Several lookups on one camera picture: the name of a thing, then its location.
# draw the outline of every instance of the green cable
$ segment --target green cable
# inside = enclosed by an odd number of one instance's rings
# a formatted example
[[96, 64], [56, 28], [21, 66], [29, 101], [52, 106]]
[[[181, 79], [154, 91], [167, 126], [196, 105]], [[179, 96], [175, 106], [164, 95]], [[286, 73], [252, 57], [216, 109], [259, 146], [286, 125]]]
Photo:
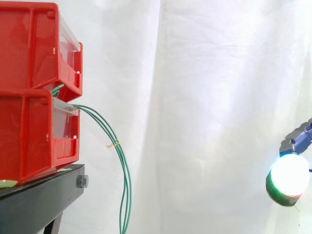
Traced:
[[59, 86], [55, 87], [51, 90], [52, 96], [55, 97], [55, 94], [57, 93], [56, 97], [59, 95], [59, 90], [64, 86], [64, 84], [60, 84]]
[[[117, 141], [115, 141], [115, 140], [113, 139], [111, 133], [108, 131], [108, 129], [106, 128], [106, 126], [100, 121], [100, 119], [98, 119], [97, 116], [95, 116], [94, 114], [92, 114], [92, 113], [90, 113], [89, 111], [85, 110], [84, 108], [80, 108], [80, 109], [83, 110], [83, 111], [85, 111], [87, 114], [89, 114], [102, 128], [103, 128], [103, 126], [104, 126], [105, 129], [103, 129], [103, 130], [105, 131], [105, 133], [106, 133], [107, 135], [109, 135], [109, 137], [110, 137], [110, 139], [112, 140], [113, 144], [116, 144], [116, 143], [117, 143]], [[120, 158], [121, 158], [120, 162], [122, 163], [122, 166], [123, 166], [123, 169], [124, 169], [123, 158], [122, 158], [122, 157], [120, 157]], [[128, 184], [127, 184], [127, 180], [126, 180], [125, 171], [124, 171], [124, 177], [125, 177], [124, 182], [126, 183], [127, 195], [128, 195]], [[119, 229], [120, 229], [120, 233], [121, 233], [121, 212], [120, 212], [120, 214], [119, 214]]]
[[[76, 106], [76, 107], [83, 107], [83, 108], [86, 108], [86, 109], [89, 109], [89, 110], [95, 112], [95, 113], [108, 125], [108, 127], [110, 128], [110, 130], [111, 130], [112, 133], [114, 134], [115, 138], [117, 139], [117, 136], [116, 136], [116, 134], [115, 134], [113, 128], [110, 126], [110, 124], [106, 121], [106, 119], [103, 118], [103, 116], [102, 116], [99, 112], [97, 112], [96, 110], [94, 110], [94, 109], [92, 109], [91, 107], [88, 107], [88, 106], [84, 106], [84, 105], [75, 105], [75, 106]], [[126, 158], [125, 158], [125, 156], [124, 156], [124, 151], [123, 151], [121, 145], [118, 145], [117, 147], [120, 148], [119, 150], [122, 152], [123, 157], [124, 157], [124, 161], [125, 161], [125, 165], [126, 165], [127, 173], [128, 173], [128, 177], [129, 177], [130, 194], [132, 194], [132, 183], [131, 183], [131, 176], [130, 176], [130, 171], [129, 171], [129, 168], [128, 168], [128, 163], [127, 163]], [[131, 214], [132, 196], [130, 196], [129, 201], [128, 201], [128, 199], [127, 199], [127, 204], [128, 204], [128, 202], [130, 203], [130, 205], [129, 205], [129, 210], [128, 210], [128, 206], [126, 205], [126, 214], [128, 213], [128, 215], [127, 215], [128, 218], [127, 218], [127, 220], [124, 219], [124, 223], [123, 223], [123, 227], [124, 227], [124, 228], [123, 228], [123, 232], [122, 232], [122, 233], [125, 233], [124, 230], [127, 230], [128, 225], [129, 225], [129, 221], [128, 221], [128, 220], [129, 220], [129, 217], [130, 217], [130, 214]]]
[[[122, 169], [124, 172], [124, 186], [123, 186], [123, 193], [122, 193], [122, 199], [121, 199], [120, 210], [119, 210], [119, 232], [120, 234], [125, 234], [128, 229], [129, 219], [130, 219], [130, 214], [131, 214], [131, 207], [132, 207], [132, 183], [131, 183], [130, 171], [129, 171], [127, 160], [125, 158], [124, 151], [120, 144], [116, 146], [116, 144], [118, 143], [117, 136], [113, 128], [109, 125], [109, 123], [103, 118], [101, 114], [99, 114], [97, 111], [87, 106], [83, 106], [83, 105], [73, 105], [73, 106], [83, 110], [85, 113], [91, 116], [99, 124], [99, 126], [104, 130], [104, 132], [107, 134], [107, 136], [110, 138], [110, 140], [112, 141], [112, 143], [114, 144], [116, 148], [116, 151], [117, 151], [117, 154], [118, 154], [118, 157], [119, 157], [119, 160], [121, 162]], [[108, 125], [115, 139], [110, 133], [110, 131], [108, 130], [108, 128], [105, 126], [105, 124], [96, 115], [94, 115], [93, 113], [91, 113], [90, 111], [86, 109], [89, 109], [95, 112]], [[121, 216], [122, 216], [122, 207], [123, 207], [125, 192], [127, 192], [127, 199], [126, 199], [127, 202], [126, 202], [125, 218], [124, 218], [123, 227], [121, 230]]]

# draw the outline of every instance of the stacked storage bin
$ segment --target stacked storage bin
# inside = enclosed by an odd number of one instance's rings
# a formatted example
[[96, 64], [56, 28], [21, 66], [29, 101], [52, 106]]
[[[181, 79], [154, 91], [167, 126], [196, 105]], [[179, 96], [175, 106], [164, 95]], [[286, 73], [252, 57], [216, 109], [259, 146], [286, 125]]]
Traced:
[[0, 42], [0, 180], [23, 184], [79, 159], [82, 44], [56, 4], [3, 1]]

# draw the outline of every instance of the white curtain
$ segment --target white curtain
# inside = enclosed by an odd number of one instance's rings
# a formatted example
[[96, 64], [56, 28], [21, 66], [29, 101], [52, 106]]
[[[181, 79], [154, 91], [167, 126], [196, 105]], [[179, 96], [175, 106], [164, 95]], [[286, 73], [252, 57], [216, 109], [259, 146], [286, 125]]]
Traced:
[[[265, 190], [280, 142], [312, 117], [310, 0], [56, 2], [84, 45], [74, 103], [109, 120], [129, 162], [128, 234], [311, 233], [312, 181], [297, 209]], [[82, 113], [90, 183], [60, 234], [119, 232], [108, 144]]]

